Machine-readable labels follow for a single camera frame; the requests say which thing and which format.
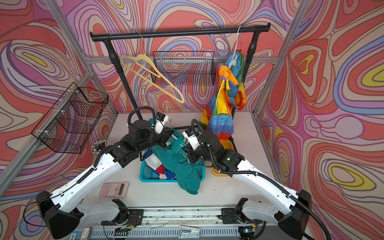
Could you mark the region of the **multicolour patchwork jacket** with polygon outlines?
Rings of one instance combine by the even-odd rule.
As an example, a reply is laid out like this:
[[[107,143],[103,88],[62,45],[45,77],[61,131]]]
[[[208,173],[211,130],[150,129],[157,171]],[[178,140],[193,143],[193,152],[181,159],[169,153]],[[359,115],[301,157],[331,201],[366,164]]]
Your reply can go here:
[[[219,64],[217,74],[219,87],[217,93],[206,106],[200,124],[207,132],[216,135],[220,140],[228,140],[234,133],[233,110],[242,110],[247,104],[247,98],[242,79],[245,57],[237,50],[236,65],[229,69],[232,54],[223,64]]]

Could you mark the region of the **white wire hanger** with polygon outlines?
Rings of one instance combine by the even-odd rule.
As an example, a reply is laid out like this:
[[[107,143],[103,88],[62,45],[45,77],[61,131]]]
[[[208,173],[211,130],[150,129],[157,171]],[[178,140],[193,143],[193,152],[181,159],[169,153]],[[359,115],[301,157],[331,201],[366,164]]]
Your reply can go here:
[[[239,43],[239,34],[240,34],[240,29],[241,29],[242,26],[239,26],[238,27],[238,30],[237,30],[237,34],[236,34],[236,44],[235,44],[235,48],[234,48],[234,52],[232,54],[232,58],[231,58],[231,61],[229,63],[229,69],[231,69],[232,67],[234,67],[236,65],[236,61],[237,61],[237,49],[238,49],[238,43]]]

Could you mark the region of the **blue white red jacket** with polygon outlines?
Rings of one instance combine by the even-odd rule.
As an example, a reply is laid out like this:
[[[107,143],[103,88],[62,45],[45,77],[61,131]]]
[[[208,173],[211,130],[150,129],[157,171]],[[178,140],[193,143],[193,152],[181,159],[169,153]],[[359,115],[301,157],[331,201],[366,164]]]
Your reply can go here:
[[[160,180],[174,180],[176,178],[176,174],[166,169],[153,152],[148,153],[145,162],[158,175]]]

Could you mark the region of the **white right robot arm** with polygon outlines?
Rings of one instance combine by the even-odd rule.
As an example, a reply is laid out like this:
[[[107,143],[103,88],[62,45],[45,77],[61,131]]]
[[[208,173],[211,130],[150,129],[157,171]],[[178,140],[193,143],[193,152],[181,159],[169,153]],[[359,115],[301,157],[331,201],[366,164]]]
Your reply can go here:
[[[267,210],[258,208],[257,204],[243,198],[235,209],[240,216],[249,220],[274,223],[296,240],[311,239],[305,230],[309,219],[313,218],[323,231],[325,239],[332,238],[326,225],[312,211],[312,196],[308,192],[297,192],[283,186],[254,167],[243,155],[235,150],[225,149],[219,138],[211,132],[206,132],[196,119],[191,121],[191,127],[184,135],[188,143],[183,150],[187,153],[190,163],[198,160],[209,161],[211,167],[220,174],[247,184],[271,203],[271,210]]]

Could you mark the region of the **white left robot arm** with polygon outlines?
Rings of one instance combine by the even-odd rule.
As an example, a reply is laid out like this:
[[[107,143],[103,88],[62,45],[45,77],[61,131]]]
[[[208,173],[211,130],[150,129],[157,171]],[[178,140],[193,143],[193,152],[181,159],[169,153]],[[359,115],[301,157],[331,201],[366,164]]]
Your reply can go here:
[[[166,147],[174,133],[174,130],[165,127],[169,117],[147,107],[152,113],[151,120],[138,119],[133,122],[133,115],[144,109],[145,107],[140,107],[129,114],[128,134],[115,144],[100,150],[92,166],[53,192],[42,191],[36,196],[40,216],[53,239],[62,239],[78,227],[88,227],[98,222],[115,225],[125,225],[128,222],[129,210],[118,199],[88,207],[80,202],[104,180],[132,161],[142,159],[145,151],[155,146]]]

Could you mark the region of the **teal green jacket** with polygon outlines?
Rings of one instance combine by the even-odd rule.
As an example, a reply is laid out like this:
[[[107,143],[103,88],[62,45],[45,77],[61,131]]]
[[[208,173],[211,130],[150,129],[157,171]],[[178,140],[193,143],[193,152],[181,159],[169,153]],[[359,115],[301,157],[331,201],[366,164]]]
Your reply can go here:
[[[187,154],[183,151],[183,147],[186,146],[185,138],[180,133],[175,133],[169,138],[167,142],[167,147],[165,149],[160,146],[154,146],[151,150],[153,150],[154,154],[159,158],[165,157],[169,160],[161,160],[162,164],[174,172],[177,176],[178,185],[181,189],[185,190],[187,193],[191,195],[198,194],[198,190],[200,189],[201,181],[198,176],[200,169],[203,167],[203,163],[199,160],[196,164],[192,164],[192,166],[187,166],[186,163],[182,163],[182,160],[179,160],[179,163],[172,164],[170,161],[171,157],[166,157],[167,153],[177,153],[177,154]]]

